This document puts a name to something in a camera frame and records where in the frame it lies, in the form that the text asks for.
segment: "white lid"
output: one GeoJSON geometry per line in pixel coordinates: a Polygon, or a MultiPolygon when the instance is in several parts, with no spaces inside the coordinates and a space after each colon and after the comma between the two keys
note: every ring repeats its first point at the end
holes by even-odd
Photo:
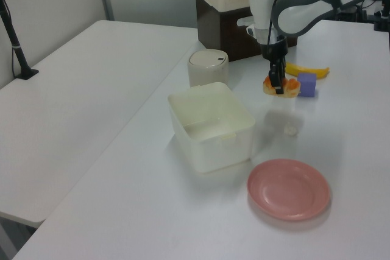
{"type": "Polygon", "coordinates": [[[227,54],[224,51],[208,49],[195,52],[190,58],[190,63],[196,66],[211,67],[223,64],[226,58],[227,54]]]}

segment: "table leg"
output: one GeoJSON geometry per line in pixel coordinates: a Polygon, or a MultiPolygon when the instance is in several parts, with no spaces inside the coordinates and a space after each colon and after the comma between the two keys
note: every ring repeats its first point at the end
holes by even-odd
{"type": "Polygon", "coordinates": [[[8,259],[15,257],[18,252],[0,223],[0,247],[8,259]]]}

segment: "pink plate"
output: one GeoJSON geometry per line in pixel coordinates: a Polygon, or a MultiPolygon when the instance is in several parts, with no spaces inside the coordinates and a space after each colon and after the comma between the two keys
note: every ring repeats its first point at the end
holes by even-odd
{"type": "Polygon", "coordinates": [[[249,175],[247,188],[260,209],[284,220],[316,216],[330,199],[328,183],[321,173],[296,160],[277,159],[257,165],[249,175]]]}

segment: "orange toy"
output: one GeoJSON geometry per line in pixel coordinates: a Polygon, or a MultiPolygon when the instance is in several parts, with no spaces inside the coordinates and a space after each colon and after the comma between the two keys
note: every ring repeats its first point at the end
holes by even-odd
{"type": "Polygon", "coordinates": [[[270,94],[273,96],[278,97],[296,97],[299,94],[300,90],[300,82],[296,79],[286,79],[284,78],[282,81],[283,85],[283,94],[276,95],[276,90],[271,86],[271,80],[269,79],[269,76],[266,77],[266,79],[263,82],[263,91],[266,94],[270,94]]]}

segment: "plastic container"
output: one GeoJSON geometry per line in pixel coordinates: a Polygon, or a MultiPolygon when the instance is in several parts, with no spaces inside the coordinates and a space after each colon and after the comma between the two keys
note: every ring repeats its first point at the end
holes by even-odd
{"type": "Polygon", "coordinates": [[[195,52],[188,60],[190,86],[229,80],[229,58],[224,51],[206,49],[195,52]]]}
{"type": "Polygon", "coordinates": [[[168,97],[177,140],[195,170],[210,172],[250,157],[255,119],[224,83],[168,97]]]}

